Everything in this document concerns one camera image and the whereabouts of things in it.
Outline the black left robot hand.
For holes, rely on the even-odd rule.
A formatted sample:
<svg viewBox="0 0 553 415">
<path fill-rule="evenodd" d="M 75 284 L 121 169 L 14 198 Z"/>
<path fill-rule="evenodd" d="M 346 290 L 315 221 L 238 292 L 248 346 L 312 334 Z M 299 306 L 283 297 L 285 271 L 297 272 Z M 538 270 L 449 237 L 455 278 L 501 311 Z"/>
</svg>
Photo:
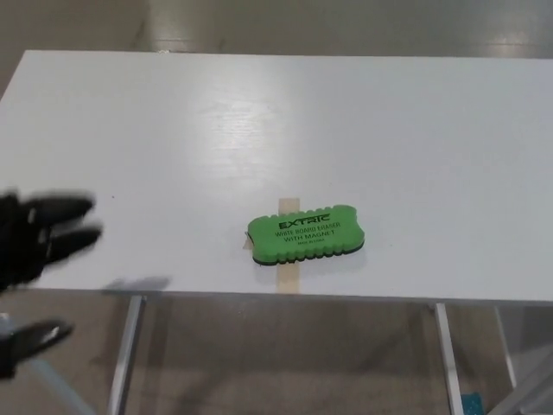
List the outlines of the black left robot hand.
<svg viewBox="0 0 553 415">
<path fill-rule="evenodd" d="M 96 244 L 100 225 L 82 223 L 95 200 L 78 192 L 20 198 L 1 194 L 1 292 L 12 291 L 41 277 Z M 74 325 L 51 318 L 1 334 L 1 379 L 16 376 L 17 366 L 63 342 Z"/>
</svg>

